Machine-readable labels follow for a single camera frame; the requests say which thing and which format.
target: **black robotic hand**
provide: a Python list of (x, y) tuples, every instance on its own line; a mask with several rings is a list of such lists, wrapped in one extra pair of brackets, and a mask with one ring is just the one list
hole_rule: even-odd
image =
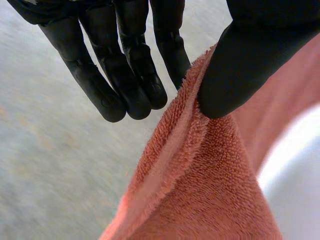
[[(166, 104), (167, 95), (144, 37), (148, 0), (8, 2), (28, 22), (40, 25), (106, 120), (120, 121), (126, 112), (133, 119), (143, 119), (151, 109)], [(190, 66), (179, 35), (185, 0), (150, 3), (156, 42), (178, 89)], [(319, 0), (227, 0), (227, 4), (233, 21), (218, 42), (198, 96), (200, 109), (209, 118), (223, 117), (244, 104), (320, 32)], [(115, 91), (93, 64), (79, 20)]]
[[(57, 49), (74, 79), (109, 122), (126, 112), (135, 120), (161, 109), (167, 94), (146, 44), (148, 0), (8, 0), (37, 24)], [(185, 3), (151, 0), (158, 49), (178, 88), (190, 66), (179, 35)], [(94, 65), (84, 43), (82, 24), (113, 89)], [(118, 44), (118, 32), (124, 54)]]

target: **fingertip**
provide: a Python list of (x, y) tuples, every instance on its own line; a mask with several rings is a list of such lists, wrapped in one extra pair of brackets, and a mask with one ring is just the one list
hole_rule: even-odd
[(126, 108), (118, 97), (107, 95), (101, 100), (101, 115), (110, 123), (121, 121), (126, 116)]
[(142, 87), (149, 98), (151, 109), (162, 109), (168, 102), (166, 90), (157, 74), (143, 76)]
[(134, 120), (142, 120), (148, 117), (151, 112), (151, 103), (145, 92), (137, 87), (131, 89), (129, 96), (125, 101), (128, 115)]

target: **towel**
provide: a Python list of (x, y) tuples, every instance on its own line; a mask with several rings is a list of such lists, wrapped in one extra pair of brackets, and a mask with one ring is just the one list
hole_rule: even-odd
[(256, 176), (287, 124), (320, 100), (320, 34), (220, 119), (197, 101), (214, 50), (187, 72), (101, 240), (282, 239)]

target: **terry cloth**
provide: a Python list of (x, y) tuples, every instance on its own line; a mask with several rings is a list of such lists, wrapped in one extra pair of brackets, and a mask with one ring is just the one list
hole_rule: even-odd
[(287, 124), (320, 101), (320, 34), (246, 104), (208, 119), (197, 94), (214, 50), (192, 64), (101, 240), (282, 239), (256, 175)]

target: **white surface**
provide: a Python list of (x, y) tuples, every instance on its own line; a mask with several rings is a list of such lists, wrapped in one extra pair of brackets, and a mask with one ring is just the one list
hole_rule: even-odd
[(320, 104), (274, 144), (259, 178), (283, 238), (320, 238)]

